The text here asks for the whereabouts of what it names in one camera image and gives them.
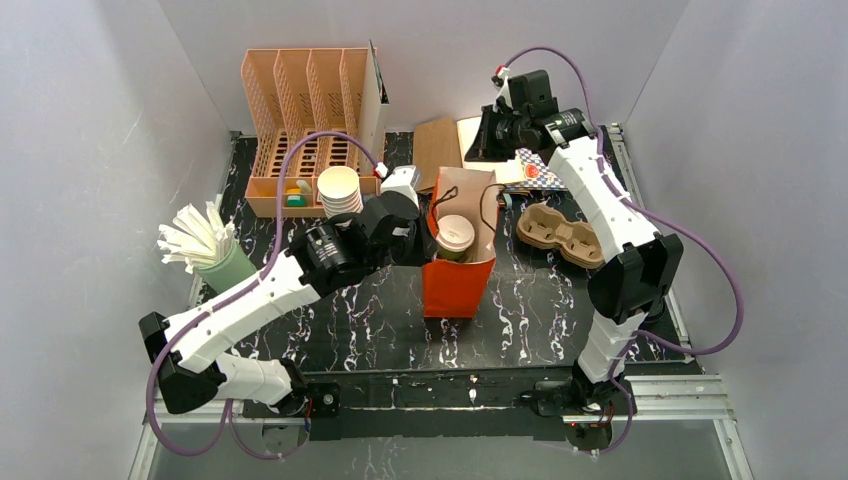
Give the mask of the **brown pulp cup carrier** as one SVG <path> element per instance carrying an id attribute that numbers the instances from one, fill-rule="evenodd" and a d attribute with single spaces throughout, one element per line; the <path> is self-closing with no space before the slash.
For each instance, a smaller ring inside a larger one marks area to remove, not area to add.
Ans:
<path id="1" fill-rule="evenodd" d="M 605 263 L 601 243 L 588 223 L 569 221 L 545 204 L 527 207 L 516 230 L 522 242 L 542 250 L 556 250 L 565 260 L 582 268 L 597 269 Z"/>

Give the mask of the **green white paper coffee cup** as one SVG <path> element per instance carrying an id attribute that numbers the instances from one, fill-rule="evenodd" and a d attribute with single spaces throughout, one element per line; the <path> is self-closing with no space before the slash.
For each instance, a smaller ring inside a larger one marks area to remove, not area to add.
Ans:
<path id="1" fill-rule="evenodd" d="M 471 259 L 472 249 L 470 247 L 464 249 L 450 249 L 441 244 L 438 245 L 438 257 L 451 262 L 465 263 Z"/>

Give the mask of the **white plastic cup lid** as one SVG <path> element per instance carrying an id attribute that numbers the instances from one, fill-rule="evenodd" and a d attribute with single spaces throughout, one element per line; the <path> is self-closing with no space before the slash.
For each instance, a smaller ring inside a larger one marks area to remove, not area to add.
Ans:
<path id="1" fill-rule="evenodd" d="M 445 215 L 437 221 L 437 227 L 437 244 L 450 249 L 471 247 L 476 238 L 475 227 L 462 215 Z"/>

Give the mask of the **orange paper bag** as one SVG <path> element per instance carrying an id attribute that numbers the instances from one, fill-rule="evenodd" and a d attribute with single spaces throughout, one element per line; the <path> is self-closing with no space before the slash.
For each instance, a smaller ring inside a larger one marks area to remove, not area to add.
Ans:
<path id="1" fill-rule="evenodd" d="M 471 318 L 495 264 L 502 186 L 487 171 L 442 167 L 424 216 L 433 245 L 422 267 L 426 317 Z"/>

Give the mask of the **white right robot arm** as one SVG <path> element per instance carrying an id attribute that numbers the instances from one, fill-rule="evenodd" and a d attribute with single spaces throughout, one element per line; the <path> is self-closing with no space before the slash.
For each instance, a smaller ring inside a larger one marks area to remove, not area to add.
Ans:
<path id="1" fill-rule="evenodd" d="M 593 324 L 569 388 L 574 400 L 600 402 L 618 389 L 623 357 L 639 327 L 662 312 L 682 242 L 675 234 L 661 234 L 628 206 L 627 193 L 601 152 L 571 152 L 572 142 L 583 137 L 603 145 L 603 132 L 580 109 L 560 109 L 546 71 L 513 75 L 500 66 L 491 81 L 498 94 L 483 106 L 465 160 L 506 162 L 519 149 L 538 155 L 578 203 L 600 242 L 604 263 L 588 282 Z"/>

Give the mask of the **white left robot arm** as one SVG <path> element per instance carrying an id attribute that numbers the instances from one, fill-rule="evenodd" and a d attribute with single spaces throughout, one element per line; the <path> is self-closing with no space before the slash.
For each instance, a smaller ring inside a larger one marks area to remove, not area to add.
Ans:
<path id="1" fill-rule="evenodd" d="M 158 312 L 142 317 L 139 329 L 155 366 L 153 385 L 167 411 L 183 414 L 226 398 L 282 407 L 303 397 L 306 381 L 292 361 L 233 356 L 230 348 L 388 265 L 420 265 L 422 228 L 413 200 L 382 193 L 357 214 L 298 231 L 262 270 L 212 300 L 170 317 Z"/>

